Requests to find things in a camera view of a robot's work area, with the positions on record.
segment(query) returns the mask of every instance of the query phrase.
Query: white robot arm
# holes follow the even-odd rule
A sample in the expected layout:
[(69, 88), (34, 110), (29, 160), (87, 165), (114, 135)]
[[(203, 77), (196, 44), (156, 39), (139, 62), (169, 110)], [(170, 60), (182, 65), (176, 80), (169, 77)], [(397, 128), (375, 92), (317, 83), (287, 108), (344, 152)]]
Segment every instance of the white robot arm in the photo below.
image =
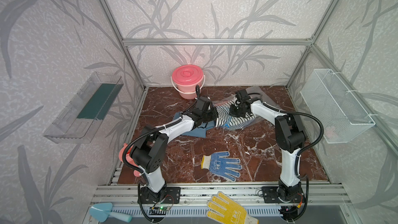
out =
[[(251, 98), (246, 90), (236, 92), (236, 98), (237, 105), (232, 104), (230, 108), (231, 116), (256, 114), (275, 125), (276, 141), (282, 150), (282, 172), (278, 194), (281, 201), (289, 202), (297, 192), (301, 191), (300, 179), (296, 176), (296, 172), (299, 171), (299, 162), (296, 164), (296, 157), (304, 147), (306, 139), (301, 119), (296, 114), (283, 113), (267, 105), (261, 98)], [(203, 122), (215, 121), (217, 117), (218, 114), (212, 102), (202, 96), (197, 99), (192, 109), (183, 112), (177, 120), (162, 126), (145, 127), (142, 138), (134, 141), (135, 145), (130, 155), (145, 178), (147, 188), (156, 196), (156, 201), (164, 197), (163, 191), (166, 188), (160, 165), (164, 159), (167, 143), (184, 132), (193, 130)], [(147, 142), (154, 142), (154, 145), (149, 146)]]

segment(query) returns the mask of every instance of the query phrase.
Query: leaf pattern wall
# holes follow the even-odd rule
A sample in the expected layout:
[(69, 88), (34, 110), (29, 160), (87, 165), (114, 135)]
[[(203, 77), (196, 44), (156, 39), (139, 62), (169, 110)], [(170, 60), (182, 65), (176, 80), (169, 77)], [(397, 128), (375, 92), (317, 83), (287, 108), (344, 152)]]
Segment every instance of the leaf pattern wall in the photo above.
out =
[[(130, 54), (147, 85), (171, 86), (174, 69), (195, 64), (206, 85), (286, 85), (303, 46), (137, 46)], [(168, 57), (153, 61), (153, 57)]]
[[(296, 110), (310, 113), (300, 91), (312, 71), (324, 68), (310, 55), (289, 88)], [(310, 119), (304, 125), (312, 141), (319, 128)], [(371, 128), (352, 141), (315, 146), (317, 155), (332, 183), (342, 183), (363, 224), (395, 223), (398, 218), (398, 160)]]
[[(0, 223), (81, 223), (142, 90), (97, 0), (1, 0), (0, 48)], [(92, 142), (43, 137), (94, 71), (124, 86)]]
[[(397, 133), (398, 0), (342, 0), (317, 45), (369, 104)], [(314, 68), (310, 55), (289, 93), (301, 111), (309, 112), (300, 91)], [(305, 121), (310, 135), (317, 128)], [(343, 183), (363, 224), (398, 219), (398, 160), (371, 128), (344, 144), (317, 146), (318, 156), (334, 183)]]
[(398, 0), (343, 0), (317, 43), (396, 135), (397, 22)]
[[(123, 38), (309, 38), (330, 1), (107, 0)], [(146, 84), (162, 86), (170, 85), (172, 71), (183, 64), (203, 64), (207, 85), (282, 85), (303, 50), (250, 47), (262, 49), (257, 56), (278, 58), (247, 62), (239, 57), (247, 47), (195, 48), (186, 47), (189, 54), (176, 46), (130, 50)]]

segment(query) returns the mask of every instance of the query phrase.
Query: wire mesh basket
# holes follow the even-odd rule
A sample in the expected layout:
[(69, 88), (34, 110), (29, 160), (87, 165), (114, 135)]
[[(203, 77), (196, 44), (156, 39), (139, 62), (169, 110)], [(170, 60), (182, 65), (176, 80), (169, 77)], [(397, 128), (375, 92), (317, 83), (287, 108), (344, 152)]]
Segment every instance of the wire mesh basket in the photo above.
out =
[(331, 69), (314, 69), (301, 90), (328, 143), (347, 143), (375, 125), (369, 113)]

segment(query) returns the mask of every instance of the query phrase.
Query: work glove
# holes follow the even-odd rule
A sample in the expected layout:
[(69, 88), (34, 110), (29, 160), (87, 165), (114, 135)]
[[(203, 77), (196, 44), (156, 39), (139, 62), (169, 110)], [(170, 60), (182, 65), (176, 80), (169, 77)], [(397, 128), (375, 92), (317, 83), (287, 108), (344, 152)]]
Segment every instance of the work glove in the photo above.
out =
[(207, 217), (217, 222), (224, 224), (258, 224), (258, 220), (248, 215), (244, 207), (221, 191), (211, 197), (207, 206), (210, 208), (206, 212)]
[(203, 156), (201, 162), (202, 169), (208, 169), (211, 173), (220, 176), (227, 181), (236, 181), (240, 173), (235, 169), (242, 169), (239, 158), (230, 158), (229, 152), (215, 152), (210, 156)]

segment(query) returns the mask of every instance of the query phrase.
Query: bucket lid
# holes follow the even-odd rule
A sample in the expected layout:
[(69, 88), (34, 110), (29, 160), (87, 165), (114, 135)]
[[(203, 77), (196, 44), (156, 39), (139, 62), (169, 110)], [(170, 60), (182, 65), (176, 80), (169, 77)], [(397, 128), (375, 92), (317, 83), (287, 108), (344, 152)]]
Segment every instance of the bucket lid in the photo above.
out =
[(203, 79), (203, 71), (196, 65), (183, 65), (174, 70), (172, 78), (179, 85), (194, 85)]

